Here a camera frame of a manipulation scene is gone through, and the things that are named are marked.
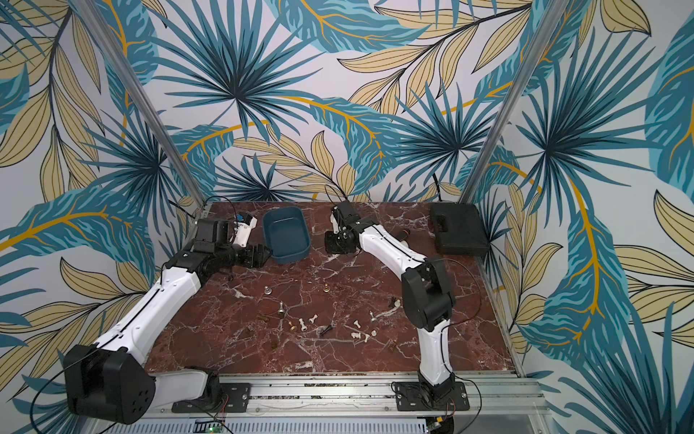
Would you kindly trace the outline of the teal plastic storage box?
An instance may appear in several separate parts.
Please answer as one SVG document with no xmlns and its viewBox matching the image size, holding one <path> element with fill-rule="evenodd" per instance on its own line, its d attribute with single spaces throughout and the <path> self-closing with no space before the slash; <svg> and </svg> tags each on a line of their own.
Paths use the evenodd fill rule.
<svg viewBox="0 0 694 434">
<path fill-rule="evenodd" d="M 263 216 L 262 229 L 277 264 L 298 262 L 309 255 L 311 237 L 300 208 L 289 206 L 268 211 Z"/>
</svg>

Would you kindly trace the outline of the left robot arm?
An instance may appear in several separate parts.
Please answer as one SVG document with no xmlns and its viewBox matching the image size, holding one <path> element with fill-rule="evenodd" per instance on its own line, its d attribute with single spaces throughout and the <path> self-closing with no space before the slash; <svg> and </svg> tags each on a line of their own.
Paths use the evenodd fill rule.
<svg viewBox="0 0 694 434">
<path fill-rule="evenodd" d="M 71 413 L 121 424 L 162 406 L 215 412 L 224 404 L 218 374 L 208 368 L 150 374 L 146 358 L 180 308 L 221 269 L 262 267 L 272 251 L 249 244 L 257 218 L 205 218 L 162 268 L 160 277 L 128 314 L 91 345 L 66 354 L 65 387 Z"/>
</svg>

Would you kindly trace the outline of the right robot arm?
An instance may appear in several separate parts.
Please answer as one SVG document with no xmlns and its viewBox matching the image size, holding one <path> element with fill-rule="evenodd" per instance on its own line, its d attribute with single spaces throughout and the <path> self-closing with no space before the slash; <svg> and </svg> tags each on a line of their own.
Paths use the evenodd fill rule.
<svg viewBox="0 0 694 434">
<path fill-rule="evenodd" d="M 381 224 L 359 215 L 349 202 L 333 205 L 330 221 L 326 251 L 364 251 L 399 278 L 402 307 L 419 338 L 419 396 L 428 405 L 441 403 L 455 390 L 448 348 L 455 297 L 444 262 L 413 251 Z"/>
</svg>

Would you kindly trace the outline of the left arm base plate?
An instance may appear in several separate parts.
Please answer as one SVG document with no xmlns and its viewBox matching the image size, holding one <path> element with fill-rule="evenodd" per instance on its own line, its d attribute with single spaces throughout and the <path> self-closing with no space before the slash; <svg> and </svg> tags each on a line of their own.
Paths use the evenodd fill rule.
<svg viewBox="0 0 694 434">
<path fill-rule="evenodd" d="M 178 401 L 172 406 L 173 413 L 244 413 L 249 404 L 250 383 L 220 383 L 206 388 L 202 397 Z"/>
</svg>

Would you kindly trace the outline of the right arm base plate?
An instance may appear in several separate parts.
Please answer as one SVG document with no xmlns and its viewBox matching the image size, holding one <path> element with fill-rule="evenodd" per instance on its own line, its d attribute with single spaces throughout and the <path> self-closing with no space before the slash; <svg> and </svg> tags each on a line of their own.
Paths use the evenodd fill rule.
<svg viewBox="0 0 694 434">
<path fill-rule="evenodd" d="M 462 382 L 438 390 L 430 390 L 419 382 L 393 382 L 390 388 L 399 412 L 464 412 L 471 408 Z"/>
</svg>

